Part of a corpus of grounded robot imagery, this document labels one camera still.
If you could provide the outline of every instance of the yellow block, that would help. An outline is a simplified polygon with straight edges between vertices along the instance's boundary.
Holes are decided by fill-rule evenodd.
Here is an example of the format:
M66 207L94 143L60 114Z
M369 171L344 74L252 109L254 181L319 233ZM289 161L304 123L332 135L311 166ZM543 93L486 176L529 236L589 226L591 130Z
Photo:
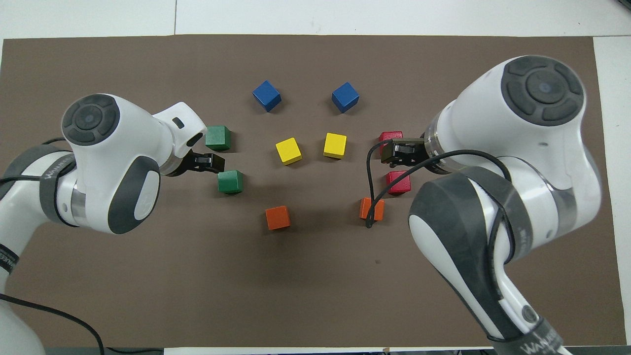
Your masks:
M277 143L276 150L278 151L278 156L283 162L283 165L289 165L302 159L302 154L300 154L298 143L296 142L296 138L294 137Z
M324 140L324 156L342 159L346 150L346 136L327 133Z

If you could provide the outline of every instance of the black strap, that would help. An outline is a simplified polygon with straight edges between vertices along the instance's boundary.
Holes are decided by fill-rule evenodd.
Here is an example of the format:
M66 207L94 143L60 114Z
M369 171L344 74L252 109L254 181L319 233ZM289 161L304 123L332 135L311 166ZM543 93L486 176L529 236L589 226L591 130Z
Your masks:
M68 224L61 218L57 209L57 182L75 166L74 154L67 154L57 159L40 177L40 204L44 214L55 223L71 227L76 226Z
M61 150L53 145L37 145L35 147L29 148L24 153L20 154L17 158L13 159L13 161L9 164L9 167L6 168L5 176L12 175L21 175L24 173L24 170L34 163L37 159L48 155L50 153L62 152ZM9 192L13 184L17 181L11 181L10 183L2 184L0 186L0 200L4 198L4 196Z
M7 270L10 274L19 260L20 257L16 253L13 253L11 249L0 244L0 267Z
M558 348L563 346L563 339L543 318L528 334L511 340L494 337L489 337L488 340L498 354L556 355Z
M469 167L460 173L475 181L508 218L514 252L505 261L526 256L533 247L533 226L526 206L513 184L483 167Z

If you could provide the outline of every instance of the red block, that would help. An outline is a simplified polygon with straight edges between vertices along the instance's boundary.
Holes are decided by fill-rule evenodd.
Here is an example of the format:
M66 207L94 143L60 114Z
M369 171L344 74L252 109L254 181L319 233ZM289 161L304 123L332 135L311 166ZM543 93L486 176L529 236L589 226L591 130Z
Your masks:
M404 171L391 171L386 175L386 184L390 185L396 178L400 177L405 173ZM412 185L410 184L410 177L406 176L403 180L396 183L388 193L390 195L400 195L404 192L408 192L412 190Z
M401 131L381 132L381 135L379 136L379 141L390 140L393 138L403 138L403 132ZM381 155L381 153L384 151L384 146L385 144L379 147L379 155Z

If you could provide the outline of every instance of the circular button pad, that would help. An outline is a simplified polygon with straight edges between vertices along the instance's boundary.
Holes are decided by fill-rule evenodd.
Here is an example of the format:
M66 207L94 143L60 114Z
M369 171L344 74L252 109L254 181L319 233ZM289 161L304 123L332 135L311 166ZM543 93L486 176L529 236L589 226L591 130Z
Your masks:
M578 76L561 62L542 56L524 56L506 64L502 95L515 114L540 126L571 121L585 101Z
M66 138L76 145L94 145L109 137L121 112L113 97L95 94L73 103L62 120Z

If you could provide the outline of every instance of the green block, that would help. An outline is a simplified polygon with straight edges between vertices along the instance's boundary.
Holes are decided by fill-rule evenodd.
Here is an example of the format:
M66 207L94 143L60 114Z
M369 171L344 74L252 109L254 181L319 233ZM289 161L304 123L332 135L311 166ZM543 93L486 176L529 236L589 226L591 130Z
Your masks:
M229 170L217 174L219 191L240 193L243 191L243 174L238 170Z
M230 149L230 130L226 126L208 126L206 146L219 152Z

